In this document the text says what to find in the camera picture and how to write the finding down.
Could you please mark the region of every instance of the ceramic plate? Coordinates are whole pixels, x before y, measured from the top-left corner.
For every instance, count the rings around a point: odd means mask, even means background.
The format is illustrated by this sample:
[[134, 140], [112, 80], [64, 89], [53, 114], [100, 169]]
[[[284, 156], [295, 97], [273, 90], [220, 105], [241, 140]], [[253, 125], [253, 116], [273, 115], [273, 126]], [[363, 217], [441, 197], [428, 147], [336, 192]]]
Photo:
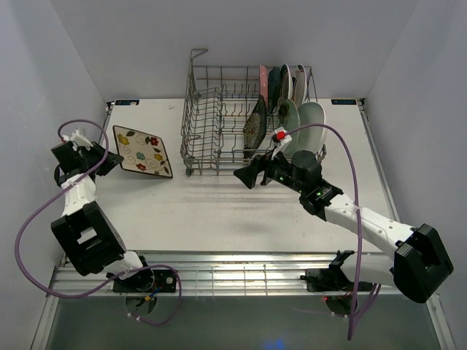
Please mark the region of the ceramic plate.
[[306, 98], [306, 71], [305, 67], [299, 64], [295, 70], [294, 77], [296, 78], [296, 83], [293, 88], [293, 98], [297, 107], [305, 102]]
[[268, 97], [269, 107], [268, 112], [272, 113], [277, 106], [280, 97], [280, 69], [274, 67], [268, 76]]
[[265, 105], [268, 105], [268, 70], [260, 66], [260, 95], [264, 97]]
[[[326, 124], [326, 113], [323, 106], [317, 102], [306, 102], [298, 108], [302, 125], [320, 123]], [[321, 150], [326, 140], [328, 129], [312, 127], [300, 130], [298, 146], [313, 153]]]
[[172, 178], [172, 169], [166, 148], [160, 137], [115, 125], [117, 152], [125, 159], [123, 170], [153, 176]]
[[[297, 107], [292, 100], [284, 100], [280, 111], [284, 111], [286, 115], [279, 116], [280, 125], [284, 127], [285, 130], [291, 131], [293, 129], [299, 128], [301, 121], [300, 116], [298, 115]], [[287, 148], [284, 151], [285, 157], [292, 157], [293, 153], [299, 150], [298, 148], [298, 138], [300, 137], [300, 131], [293, 133], [292, 141], [289, 143]]]
[[[244, 149], [258, 149], [263, 142], [264, 136], [266, 136], [266, 103], [263, 96], [259, 97], [255, 108], [248, 117], [243, 134]], [[255, 150], [245, 150], [243, 154], [245, 158], [251, 158], [255, 154]]]
[[280, 98], [278, 106], [282, 105], [282, 102], [286, 99], [291, 99], [293, 94], [293, 81], [290, 68], [287, 64], [283, 65], [280, 70]]

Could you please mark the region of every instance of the decorative plate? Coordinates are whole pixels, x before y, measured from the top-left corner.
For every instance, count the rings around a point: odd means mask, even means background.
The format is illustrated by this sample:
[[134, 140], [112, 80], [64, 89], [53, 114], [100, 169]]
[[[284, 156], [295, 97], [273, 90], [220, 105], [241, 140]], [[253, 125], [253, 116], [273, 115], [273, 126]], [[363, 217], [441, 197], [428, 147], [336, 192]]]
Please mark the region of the decorative plate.
[[252, 151], [243, 151], [243, 155], [245, 159], [251, 158], [266, 136], [266, 102], [263, 96], [259, 97], [253, 112], [248, 117], [243, 134], [244, 149], [252, 149]]
[[297, 107], [300, 107], [306, 98], [306, 72], [305, 67], [301, 64], [297, 66], [295, 70], [296, 83], [293, 86], [293, 97], [292, 100], [295, 102]]
[[172, 168], [160, 137], [114, 125], [117, 152], [125, 159], [123, 170], [172, 178]]

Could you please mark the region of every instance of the square plate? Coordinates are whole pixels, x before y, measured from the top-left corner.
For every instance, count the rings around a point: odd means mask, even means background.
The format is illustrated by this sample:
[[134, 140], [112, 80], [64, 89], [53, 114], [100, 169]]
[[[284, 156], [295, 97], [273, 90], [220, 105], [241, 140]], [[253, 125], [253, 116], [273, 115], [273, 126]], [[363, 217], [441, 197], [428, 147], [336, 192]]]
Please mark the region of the square plate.
[[165, 177], [173, 176], [166, 148], [160, 137], [142, 131], [114, 125], [117, 152], [124, 159], [123, 170]]

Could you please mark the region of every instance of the wire dish rack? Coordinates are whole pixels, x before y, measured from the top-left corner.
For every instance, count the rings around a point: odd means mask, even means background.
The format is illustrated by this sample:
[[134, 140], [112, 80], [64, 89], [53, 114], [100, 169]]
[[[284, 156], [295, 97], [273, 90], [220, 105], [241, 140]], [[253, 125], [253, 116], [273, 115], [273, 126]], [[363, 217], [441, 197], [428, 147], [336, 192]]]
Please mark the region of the wire dish rack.
[[[188, 176], [232, 174], [252, 159], [244, 157], [243, 128], [260, 95], [260, 67], [194, 64], [195, 58], [206, 52], [207, 49], [193, 49], [190, 54], [180, 147]], [[269, 72], [274, 67], [266, 68]], [[310, 66], [304, 68], [308, 86], [306, 100], [310, 101], [311, 90], [317, 102], [312, 69]], [[266, 118], [266, 137], [255, 149], [253, 157], [274, 148], [269, 134], [279, 127], [276, 110]], [[325, 154], [323, 145], [317, 153], [318, 160]]]

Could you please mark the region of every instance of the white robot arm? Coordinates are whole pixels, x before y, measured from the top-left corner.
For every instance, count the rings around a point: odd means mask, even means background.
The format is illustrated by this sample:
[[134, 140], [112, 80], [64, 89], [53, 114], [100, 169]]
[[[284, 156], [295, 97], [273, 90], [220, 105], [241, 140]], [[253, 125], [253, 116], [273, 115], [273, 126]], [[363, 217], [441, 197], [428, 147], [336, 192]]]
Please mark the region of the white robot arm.
[[[233, 174], [252, 189], [258, 174], [264, 172], [262, 186], [273, 180], [283, 184], [300, 194], [301, 205], [311, 215], [353, 233], [357, 233], [357, 209], [360, 209], [363, 239], [386, 255], [363, 255], [360, 281], [397, 287], [409, 299], [424, 303], [453, 271], [438, 232], [426, 224], [412, 227], [370, 209], [357, 208], [342, 190], [323, 179], [322, 167], [312, 152], [297, 151], [289, 163], [280, 149], [290, 141], [290, 136], [281, 129], [275, 134], [279, 137], [273, 136], [277, 145], [273, 151], [257, 155], [248, 166]], [[326, 286], [329, 282], [337, 290], [348, 287], [353, 283], [356, 259], [354, 252], [338, 252], [321, 276], [303, 279], [322, 290], [329, 287]]]
[[[106, 161], [92, 174], [76, 181], [104, 155], [104, 148], [88, 141], [77, 129], [64, 143], [52, 149], [59, 165], [55, 181], [62, 189], [73, 184], [65, 194], [61, 217], [51, 224], [52, 231], [76, 270], [83, 276], [107, 272], [108, 276], [145, 265], [143, 257], [128, 252], [121, 237], [96, 202], [96, 175], [109, 173], [123, 158], [109, 152]], [[150, 290], [154, 276], [151, 270], [124, 273], [116, 280], [129, 289]]]

